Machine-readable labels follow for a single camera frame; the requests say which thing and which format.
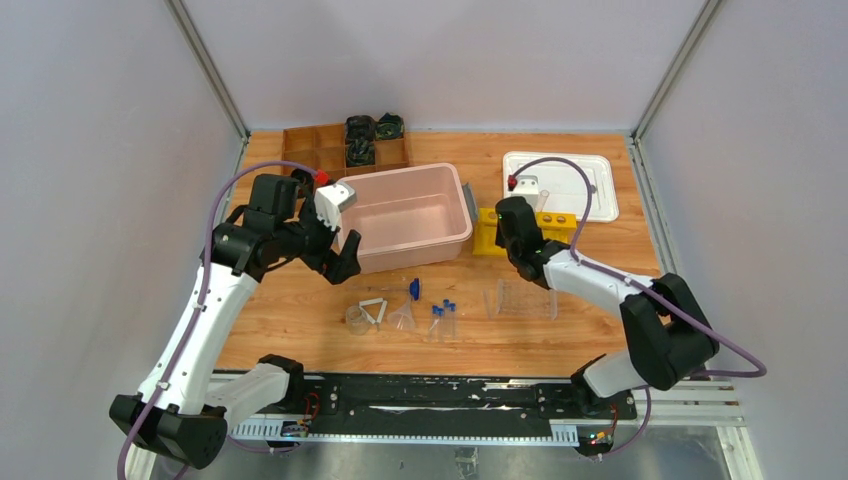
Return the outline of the yellow test tube rack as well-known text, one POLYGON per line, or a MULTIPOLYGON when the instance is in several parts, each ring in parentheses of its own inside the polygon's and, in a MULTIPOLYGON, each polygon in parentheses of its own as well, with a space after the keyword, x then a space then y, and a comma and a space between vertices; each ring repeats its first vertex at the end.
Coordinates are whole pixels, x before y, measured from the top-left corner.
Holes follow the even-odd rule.
MULTIPOLYGON (((571 213, 536 212, 536 221, 546 239, 570 243, 576 233, 578 218, 571 213)), ((507 256, 504 248, 496 245, 497 215, 493 208, 481 208, 474 227, 472 254, 475 256, 507 256)))

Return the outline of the pink plastic bin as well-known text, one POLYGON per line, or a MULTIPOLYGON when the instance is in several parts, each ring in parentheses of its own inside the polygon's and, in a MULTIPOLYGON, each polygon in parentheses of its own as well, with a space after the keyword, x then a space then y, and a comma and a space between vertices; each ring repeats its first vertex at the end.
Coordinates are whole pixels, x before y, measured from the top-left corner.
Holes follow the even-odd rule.
POLYGON ((342 214, 338 242, 361 235, 363 274, 456 259, 470 239, 471 219, 456 167, 436 163, 342 179, 356 202, 342 214))

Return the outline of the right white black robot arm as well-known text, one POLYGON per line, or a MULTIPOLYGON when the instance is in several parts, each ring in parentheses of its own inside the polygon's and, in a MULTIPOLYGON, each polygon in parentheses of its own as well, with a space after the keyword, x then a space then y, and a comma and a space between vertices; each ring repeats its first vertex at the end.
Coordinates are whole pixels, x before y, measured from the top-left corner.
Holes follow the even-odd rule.
POLYGON ((571 403, 580 415, 598 416, 623 391, 667 391, 718 353, 709 322, 680 276, 652 279, 594 263, 571 245, 545 238, 521 197, 500 200, 495 212, 496 244, 524 280, 577 296, 622 322, 625 349, 588 362, 570 377, 571 403))

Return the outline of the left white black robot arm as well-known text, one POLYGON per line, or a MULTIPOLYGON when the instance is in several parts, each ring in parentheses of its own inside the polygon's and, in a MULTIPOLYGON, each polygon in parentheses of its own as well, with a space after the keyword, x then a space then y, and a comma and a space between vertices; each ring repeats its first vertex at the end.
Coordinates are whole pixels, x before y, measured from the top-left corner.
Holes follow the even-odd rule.
POLYGON ((333 285, 359 274, 360 234, 336 245, 342 215, 356 200, 342 181, 262 174, 246 204, 211 222, 195 285, 167 346, 138 390, 111 404, 110 418, 129 445, 203 469, 236 426, 268 406, 317 413, 303 365, 279 355, 263 356, 222 387, 209 383, 237 317, 268 273, 298 260, 333 285))

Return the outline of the clear well plate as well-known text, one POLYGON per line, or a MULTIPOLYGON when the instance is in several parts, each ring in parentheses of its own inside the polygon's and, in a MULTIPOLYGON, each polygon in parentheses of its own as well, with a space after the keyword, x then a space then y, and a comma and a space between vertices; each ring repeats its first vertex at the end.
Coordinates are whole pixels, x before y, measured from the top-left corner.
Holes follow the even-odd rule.
POLYGON ((557 294, 524 280, 499 280, 495 290, 495 314, 555 320, 557 294))

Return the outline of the white plastic lid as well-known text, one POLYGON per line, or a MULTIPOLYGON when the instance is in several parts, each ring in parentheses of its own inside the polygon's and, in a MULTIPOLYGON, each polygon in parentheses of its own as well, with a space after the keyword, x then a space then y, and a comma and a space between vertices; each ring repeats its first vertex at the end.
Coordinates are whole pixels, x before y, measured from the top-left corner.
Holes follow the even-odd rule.
POLYGON ((571 213, 581 218, 587 199, 584 178, 592 187, 589 222, 610 223, 619 216, 619 207, 609 160, 600 155, 559 153, 580 167, 561 162, 545 162, 524 170, 523 167, 536 159, 545 158, 543 152, 510 151, 503 156, 503 182, 511 175, 534 175, 539 180, 540 190, 548 190, 550 196, 542 212, 571 213))

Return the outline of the brown compartment tray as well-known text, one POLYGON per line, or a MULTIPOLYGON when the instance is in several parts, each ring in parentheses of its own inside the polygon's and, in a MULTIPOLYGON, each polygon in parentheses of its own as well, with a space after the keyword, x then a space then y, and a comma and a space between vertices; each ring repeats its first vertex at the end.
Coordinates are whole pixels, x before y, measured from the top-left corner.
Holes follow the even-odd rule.
POLYGON ((283 131, 281 159, 323 170, 333 179, 409 167, 405 138, 376 140, 374 161, 369 165, 349 165, 343 123, 303 126, 283 131))

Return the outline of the small glass beaker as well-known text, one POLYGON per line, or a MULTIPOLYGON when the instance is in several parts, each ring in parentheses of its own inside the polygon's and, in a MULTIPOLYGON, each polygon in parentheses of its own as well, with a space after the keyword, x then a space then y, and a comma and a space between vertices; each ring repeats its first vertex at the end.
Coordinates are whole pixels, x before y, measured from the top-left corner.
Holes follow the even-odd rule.
POLYGON ((345 311, 345 324, 352 335, 366 334, 371 326, 367 313, 359 306, 352 305, 345 311))

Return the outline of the white clay triangle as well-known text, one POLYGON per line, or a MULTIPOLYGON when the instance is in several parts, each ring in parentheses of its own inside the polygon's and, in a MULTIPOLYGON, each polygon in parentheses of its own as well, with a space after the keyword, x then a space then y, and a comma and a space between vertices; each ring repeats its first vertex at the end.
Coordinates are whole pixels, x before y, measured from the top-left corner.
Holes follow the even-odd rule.
POLYGON ((358 308, 365 320, 377 331, 381 329, 387 307, 388 301, 383 297, 363 300, 358 303, 358 308))

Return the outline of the blue capped glass rod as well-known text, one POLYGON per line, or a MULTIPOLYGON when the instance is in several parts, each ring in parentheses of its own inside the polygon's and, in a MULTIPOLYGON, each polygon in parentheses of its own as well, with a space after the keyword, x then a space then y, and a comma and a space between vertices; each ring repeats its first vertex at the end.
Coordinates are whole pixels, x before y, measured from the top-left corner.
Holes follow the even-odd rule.
POLYGON ((415 302, 420 300, 422 283, 419 277, 415 277, 413 280, 408 283, 404 283, 403 285, 354 285, 350 286, 349 290, 379 293, 403 293, 415 302))

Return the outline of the clear plastic funnel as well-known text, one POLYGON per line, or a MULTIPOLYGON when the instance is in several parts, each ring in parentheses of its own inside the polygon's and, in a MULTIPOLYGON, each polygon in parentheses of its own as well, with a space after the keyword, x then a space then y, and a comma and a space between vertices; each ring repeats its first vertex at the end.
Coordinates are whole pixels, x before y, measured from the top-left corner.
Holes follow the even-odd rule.
POLYGON ((416 329, 416 321, 412 311, 413 303, 413 297, 408 296, 397 310, 388 315, 388 325, 402 332, 414 331, 416 329))

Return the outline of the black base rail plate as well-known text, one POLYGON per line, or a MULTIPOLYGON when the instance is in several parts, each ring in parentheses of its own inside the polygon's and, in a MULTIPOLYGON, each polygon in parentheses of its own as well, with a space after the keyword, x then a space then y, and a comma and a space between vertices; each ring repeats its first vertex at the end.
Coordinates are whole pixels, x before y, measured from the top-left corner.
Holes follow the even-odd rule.
POLYGON ((589 445, 637 417, 627 391, 600 404, 567 379, 322 373, 290 410, 269 406, 239 440, 457 445, 589 445))

